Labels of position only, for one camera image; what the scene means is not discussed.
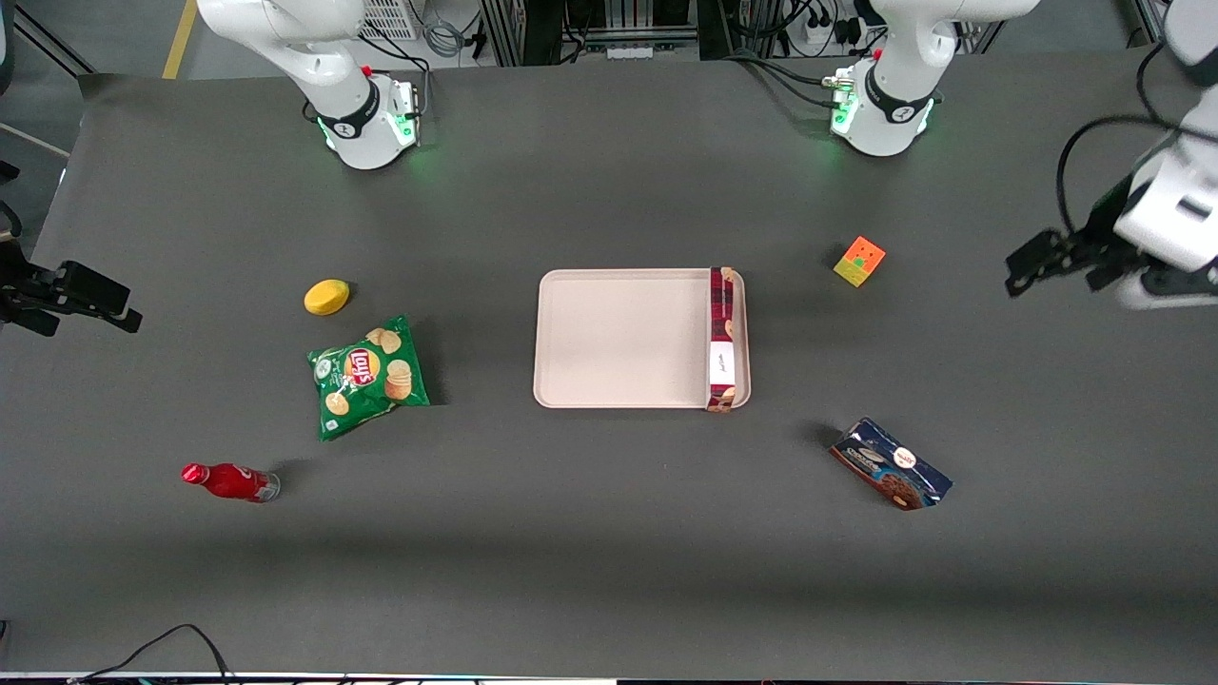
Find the red bottle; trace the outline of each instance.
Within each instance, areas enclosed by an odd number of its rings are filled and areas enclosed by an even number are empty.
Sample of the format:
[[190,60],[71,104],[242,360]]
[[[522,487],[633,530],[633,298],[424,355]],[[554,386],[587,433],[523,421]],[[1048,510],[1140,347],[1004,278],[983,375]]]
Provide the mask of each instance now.
[[229,500],[262,503],[279,495],[278,475],[229,463],[189,463],[181,469],[181,479],[192,485],[202,485],[212,495]]

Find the green chip bag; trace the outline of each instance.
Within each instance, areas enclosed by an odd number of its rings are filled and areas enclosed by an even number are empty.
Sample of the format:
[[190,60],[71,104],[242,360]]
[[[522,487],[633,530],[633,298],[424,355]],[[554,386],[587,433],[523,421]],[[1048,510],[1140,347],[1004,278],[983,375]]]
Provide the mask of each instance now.
[[334,440],[400,405],[426,406],[428,391],[406,314],[374,328],[347,347],[308,353],[313,380],[322,397],[318,438]]

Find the tray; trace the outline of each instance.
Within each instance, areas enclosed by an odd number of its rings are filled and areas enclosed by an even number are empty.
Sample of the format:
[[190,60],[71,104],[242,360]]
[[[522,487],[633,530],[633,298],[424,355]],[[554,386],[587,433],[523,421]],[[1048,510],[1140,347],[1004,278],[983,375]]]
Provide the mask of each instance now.
[[[547,273],[537,297],[533,397],[549,408],[705,410],[709,271]],[[736,408],[752,394],[745,319],[737,273]]]

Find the bottle cap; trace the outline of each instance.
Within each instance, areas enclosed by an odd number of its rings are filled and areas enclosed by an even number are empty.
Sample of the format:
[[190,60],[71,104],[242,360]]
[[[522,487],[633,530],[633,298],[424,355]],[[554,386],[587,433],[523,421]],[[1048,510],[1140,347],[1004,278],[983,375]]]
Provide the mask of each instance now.
[[181,479],[192,485],[206,481],[208,475],[211,475],[211,469],[203,464],[190,463],[186,464],[186,468],[181,469]]

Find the rubik's cube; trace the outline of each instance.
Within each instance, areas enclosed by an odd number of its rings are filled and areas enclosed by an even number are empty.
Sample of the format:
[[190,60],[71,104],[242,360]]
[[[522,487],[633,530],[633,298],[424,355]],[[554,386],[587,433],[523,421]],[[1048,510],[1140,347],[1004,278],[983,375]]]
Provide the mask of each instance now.
[[857,288],[871,277],[885,254],[876,244],[860,235],[855,239],[854,245],[850,245],[850,249],[845,251],[842,261],[833,267],[833,271]]

